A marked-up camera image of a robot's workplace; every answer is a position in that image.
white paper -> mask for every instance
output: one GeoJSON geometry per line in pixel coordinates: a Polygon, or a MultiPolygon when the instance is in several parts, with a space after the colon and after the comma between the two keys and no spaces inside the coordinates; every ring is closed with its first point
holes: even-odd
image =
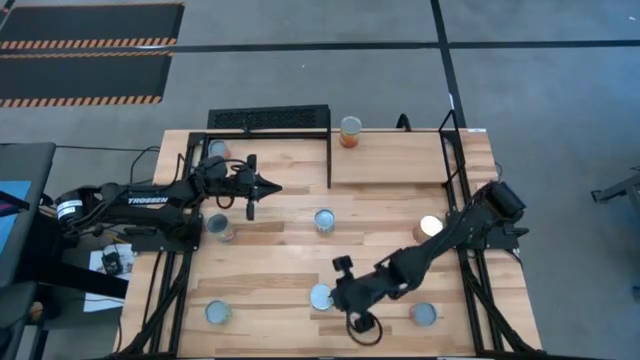
{"type": "MultiPolygon", "coordinates": [[[[123,271],[123,274],[118,275],[118,277],[120,279],[128,281],[131,278],[131,269],[133,268],[133,262],[135,261],[135,257],[131,252],[131,244],[109,245],[104,248],[104,254],[115,252],[116,247],[118,249],[118,253],[120,254],[120,263],[122,263],[123,271]]],[[[104,266],[102,264],[102,255],[102,250],[91,252],[91,257],[89,258],[89,270],[101,272],[103,274],[105,273],[104,266]]],[[[113,309],[122,307],[123,305],[122,299],[97,294],[87,293],[85,299],[90,301],[84,302],[84,312],[96,312],[106,309],[113,309]],[[95,301],[102,299],[113,299],[115,301],[95,301]]]]}

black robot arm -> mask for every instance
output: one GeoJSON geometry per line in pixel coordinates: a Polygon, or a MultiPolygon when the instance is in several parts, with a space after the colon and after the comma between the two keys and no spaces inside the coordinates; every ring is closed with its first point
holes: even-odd
{"type": "Polygon", "coordinates": [[[494,227],[514,224],[523,214],[524,204],[505,183],[491,182],[474,194],[471,202],[449,219],[449,224],[421,245],[399,249],[374,265],[374,271],[354,278],[349,256],[333,260],[336,271],[343,271],[331,290],[335,307],[360,315],[353,324],[356,332],[374,325],[368,309],[385,296],[399,299],[422,284],[431,262],[449,249],[485,236],[494,227]]]}
{"type": "Polygon", "coordinates": [[[197,212],[188,214],[185,209],[192,209],[211,196],[230,198],[227,208],[236,197],[243,197],[247,199],[247,219],[253,220],[254,202],[280,190],[281,186],[256,173],[255,155],[249,155],[247,161],[217,156],[202,160],[185,179],[169,185],[84,186],[61,195],[56,205],[67,237],[77,237],[96,226],[99,231],[102,224],[123,224],[137,226],[128,229],[131,236],[186,240],[199,236],[202,221],[197,212]],[[227,163],[233,164],[234,173],[230,176],[227,163]]]}

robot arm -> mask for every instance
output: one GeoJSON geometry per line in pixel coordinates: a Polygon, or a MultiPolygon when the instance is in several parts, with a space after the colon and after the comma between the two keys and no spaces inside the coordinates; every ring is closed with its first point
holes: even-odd
{"type": "Polygon", "coordinates": [[[523,214],[524,204],[505,183],[491,182],[480,189],[472,201],[449,219],[449,224],[437,235],[421,245],[399,249],[374,265],[374,271],[354,278],[349,256],[333,260],[336,271],[343,276],[331,290],[335,307],[360,317],[354,330],[362,333],[375,325],[375,317],[368,309],[385,296],[399,299],[422,284],[431,262],[449,249],[466,241],[485,236],[489,230],[514,224],[523,214]]]}
{"type": "Polygon", "coordinates": [[[236,197],[246,198],[247,219],[253,220],[254,201],[280,190],[280,185],[256,174],[255,155],[249,155],[246,162],[212,157],[202,160],[185,179],[169,185],[84,186],[61,195],[56,205],[58,221],[67,237],[106,223],[153,227],[167,239],[182,240],[193,235],[189,225],[199,221],[184,210],[198,206],[208,197],[229,197],[231,202],[236,197]],[[230,176],[228,162],[240,163],[231,166],[235,173],[230,176]]]}

wooden table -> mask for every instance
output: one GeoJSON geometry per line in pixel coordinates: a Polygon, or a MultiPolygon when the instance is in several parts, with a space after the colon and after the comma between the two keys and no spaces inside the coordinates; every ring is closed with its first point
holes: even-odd
{"type": "MultiPolygon", "coordinates": [[[[156,183],[171,181],[176,157],[185,152],[188,134],[186,130],[165,132],[156,183]]],[[[475,191],[495,176],[488,136],[466,130],[461,136],[469,182],[475,191]]],[[[257,154],[259,172],[284,190],[256,204],[253,222],[245,219],[246,202],[242,199],[229,210],[219,209],[215,200],[203,203],[205,217],[223,212],[236,224],[238,233],[231,245],[203,234],[191,266],[179,356],[474,354],[454,251],[433,262],[418,290],[398,301],[385,299],[372,308],[385,331],[377,346],[354,343],[345,332],[343,313],[315,311],[309,305],[309,290],[314,284],[335,284],[339,274],[333,270],[333,258],[351,255],[354,274],[360,276],[396,249],[414,245],[411,229],[418,220],[425,214],[442,218],[448,209],[440,186],[334,184],[327,189],[324,141],[233,140],[227,145],[234,158],[257,154]],[[324,236],[313,225],[313,215],[321,208],[331,209],[337,219],[335,232],[324,236]],[[226,301],[233,309],[224,326],[205,320],[205,306],[214,299],[226,301]],[[419,301],[437,308],[438,320],[431,327],[417,327],[409,319],[409,309],[419,301]]],[[[426,156],[442,157],[442,152],[426,156]]],[[[155,257],[148,253],[136,259],[122,312],[125,345],[140,330],[155,257]]],[[[519,264],[504,251],[487,251],[486,257],[497,306],[525,341],[539,347],[519,264]]],[[[162,264],[164,261],[158,270],[151,309],[157,301],[162,264]]],[[[490,348],[486,316],[478,306],[485,346],[490,348]]],[[[172,318],[169,311],[161,349],[167,349],[172,318]]]]}

gray concrete floor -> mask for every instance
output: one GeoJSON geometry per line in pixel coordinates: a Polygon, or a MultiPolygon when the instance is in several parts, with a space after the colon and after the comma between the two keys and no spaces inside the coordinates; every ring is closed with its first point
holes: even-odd
{"type": "MultiPolygon", "coordinates": [[[[450,41],[640,39],[637,1],[441,2],[450,41]]],[[[179,44],[437,39],[428,1],[185,3],[179,44]]],[[[468,126],[488,129],[505,180],[528,205],[522,223],[532,231],[521,241],[522,259],[544,348],[637,359],[640,305],[630,286],[640,282],[640,226],[625,199],[596,205],[589,191],[640,165],[640,49],[452,56],[468,126]]],[[[0,109],[0,141],[146,147],[159,144],[166,129],[205,127],[208,109],[319,103],[329,104],[334,119],[354,114],[370,127],[391,126],[401,112],[414,126],[435,126],[449,108],[440,53],[179,54],[159,105],[0,109]]],[[[127,181],[134,157],[61,149],[47,192],[127,181]]],[[[150,177],[154,165],[150,155],[136,179],[150,177]]],[[[66,311],[45,358],[108,353],[116,316],[66,311]]]]}

